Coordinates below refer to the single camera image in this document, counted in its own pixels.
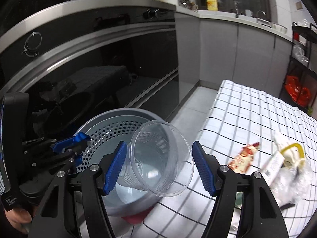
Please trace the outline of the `person's left hand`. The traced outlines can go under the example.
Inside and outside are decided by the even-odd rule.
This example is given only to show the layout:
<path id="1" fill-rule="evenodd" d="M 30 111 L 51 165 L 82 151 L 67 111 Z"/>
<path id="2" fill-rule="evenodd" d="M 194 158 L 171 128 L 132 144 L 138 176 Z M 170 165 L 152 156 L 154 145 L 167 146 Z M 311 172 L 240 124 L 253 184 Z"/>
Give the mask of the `person's left hand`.
<path id="1" fill-rule="evenodd" d="M 36 210 L 37 208 L 35 207 L 31 214 L 27 210 L 18 207 L 10 211 L 4 210 L 4 213 L 10 225 L 14 229 L 16 229 L 17 231 L 20 231 L 23 234 L 28 234 L 29 231 L 26 228 L 26 225 L 32 222 L 32 219 L 35 216 Z"/>

